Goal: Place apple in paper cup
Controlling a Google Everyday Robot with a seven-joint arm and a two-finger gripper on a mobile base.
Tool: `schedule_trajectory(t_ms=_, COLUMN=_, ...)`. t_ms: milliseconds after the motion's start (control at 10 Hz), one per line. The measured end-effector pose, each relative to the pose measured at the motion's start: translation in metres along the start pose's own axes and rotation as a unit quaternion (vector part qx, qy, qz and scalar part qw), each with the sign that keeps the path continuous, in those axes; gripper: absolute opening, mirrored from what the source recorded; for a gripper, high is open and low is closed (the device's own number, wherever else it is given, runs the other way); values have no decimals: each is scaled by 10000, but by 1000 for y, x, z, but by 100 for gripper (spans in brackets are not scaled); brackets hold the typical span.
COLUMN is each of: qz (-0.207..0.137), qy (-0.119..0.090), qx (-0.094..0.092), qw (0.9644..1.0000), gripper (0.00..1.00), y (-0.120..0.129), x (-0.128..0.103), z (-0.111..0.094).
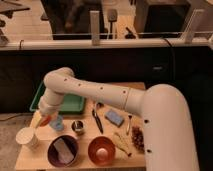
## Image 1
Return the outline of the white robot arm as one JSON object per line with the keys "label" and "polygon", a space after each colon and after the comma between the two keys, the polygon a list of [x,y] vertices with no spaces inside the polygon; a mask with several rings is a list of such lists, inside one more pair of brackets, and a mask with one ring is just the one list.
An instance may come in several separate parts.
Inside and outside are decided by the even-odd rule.
{"label": "white robot arm", "polygon": [[74,77],[63,67],[44,77],[46,90],[39,101],[39,112],[59,111],[64,96],[90,98],[143,119],[146,171],[200,171],[193,125],[183,94],[168,84],[147,90],[89,82]]}

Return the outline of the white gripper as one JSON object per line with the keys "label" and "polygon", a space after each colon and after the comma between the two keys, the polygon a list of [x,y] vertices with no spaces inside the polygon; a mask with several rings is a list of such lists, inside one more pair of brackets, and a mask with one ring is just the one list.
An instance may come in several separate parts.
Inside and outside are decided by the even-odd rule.
{"label": "white gripper", "polygon": [[42,96],[38,103],[38,110],[42,116],[53,115],[59,111],[61,100]]}

